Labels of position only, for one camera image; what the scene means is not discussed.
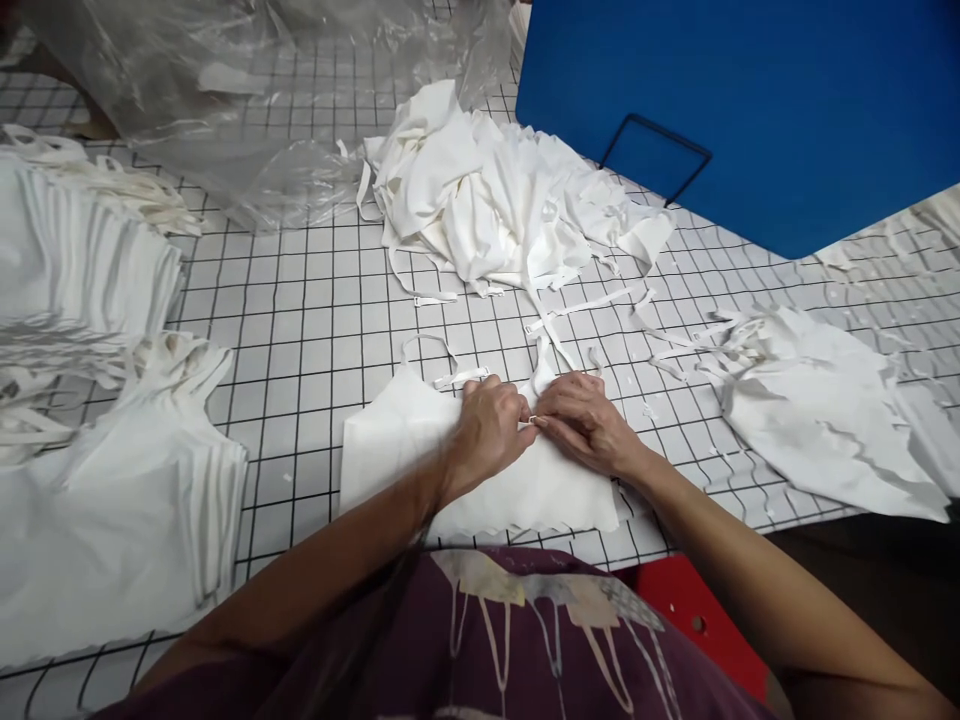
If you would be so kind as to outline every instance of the red object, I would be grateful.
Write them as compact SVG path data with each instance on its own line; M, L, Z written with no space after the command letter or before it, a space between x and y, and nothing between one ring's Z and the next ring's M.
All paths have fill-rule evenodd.
M637 569L637 594L670 620L750 695L765 703L767 666L683 555Z

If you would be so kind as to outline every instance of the white grid table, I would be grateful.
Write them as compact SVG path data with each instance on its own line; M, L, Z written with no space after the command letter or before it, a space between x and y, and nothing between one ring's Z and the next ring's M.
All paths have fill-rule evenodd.
M513 120L516 96L516 81L504 84L486 109L498 121ZM264 114L267 127L273 114ZM57 134L63 122L82 115L71 89L48 78L0 74L0 121ZM299 113L302 122L296 124L293 117L277 113L277 127L296 136L317 129L317 115ZM294 128L302 129L294 133ZM328 139L326 130L317 134ZM381 226L363 222L355 210L326 226L254 237L212 207L203 190L120 144L90 143L90 149L173 182L208 223L199 239L173 240L188 258L188 280L170 327L237 349L233 369L214 391L208 411L217 427L250 452L238 585L336 515L343 421L390 380L405 339L418 332L443 335L465 364L485 365L514 382L532 374L536 350L523 326L536 314L523 292L508 289L486 300L466 295L455 274L439 273L425 258L401 253L399 269L417 289L462 294L454 304L416 308L387 270ZM662 203L643 188L621 182L635 200ZM777 302L808 310L881 352L901 352L901 381L929 382L954 426L960 426L960 259L938 233L901 232L900 244L909 253L904 260L882 233L867 231L846 243L858 269L849 282L837 282L813 259L783 260L684 209L675 215L678 231L644 279L657 291L653 308L663 329L675 334L703 330L717 307L750 310L755 303ZM617 260L619 278L588 266L561 292L543 293L547 309L639 281L632 258L618 255ZM702 376L691 372L689 384L679 382L644 362L666 345L639 331L630 302L624 297L612 306L558 318L554 325L571 354L587 366L587 349L602 346L608 394L647 445L761 532L854 512L793 489L744 449ZM913 347L905 349L890 333ZM426 379L450 372L439 343L418 345L411 363ZM678 361L692 371L694 358ZM113 394L89 383L69 384L86 392L88 402L58 419L90 422L110 408ZM656 518L629 491L621 488L618 495L626 520L616 532L503 533L459 542L561 549L604 569L667 555L672 548ZM174 637L151 633L0 670L0 718L83 716L104 707L123 697Z

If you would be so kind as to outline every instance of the blue panel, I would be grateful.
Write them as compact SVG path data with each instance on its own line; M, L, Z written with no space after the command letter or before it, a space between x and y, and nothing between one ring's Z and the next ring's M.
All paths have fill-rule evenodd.
M600 160L628 113L713 152L682 205L803 257L960 182L960 3L535 4L520 122ZM609 164L670 195L691 153L643 133Z

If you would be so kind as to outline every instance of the person's right hand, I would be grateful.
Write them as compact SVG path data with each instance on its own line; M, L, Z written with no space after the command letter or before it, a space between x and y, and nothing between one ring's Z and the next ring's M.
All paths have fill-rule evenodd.
M561 375L540 396L532 422L569 457L604 475L628 479L652 452L607 399L603 380Z

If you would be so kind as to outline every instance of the plastic bag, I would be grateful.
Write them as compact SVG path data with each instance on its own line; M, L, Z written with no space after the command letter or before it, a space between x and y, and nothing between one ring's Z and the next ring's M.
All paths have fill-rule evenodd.
M508 0L35 0L23 15L137 152L249 229L327 220L356 147L422 85L462 107L509 72Z

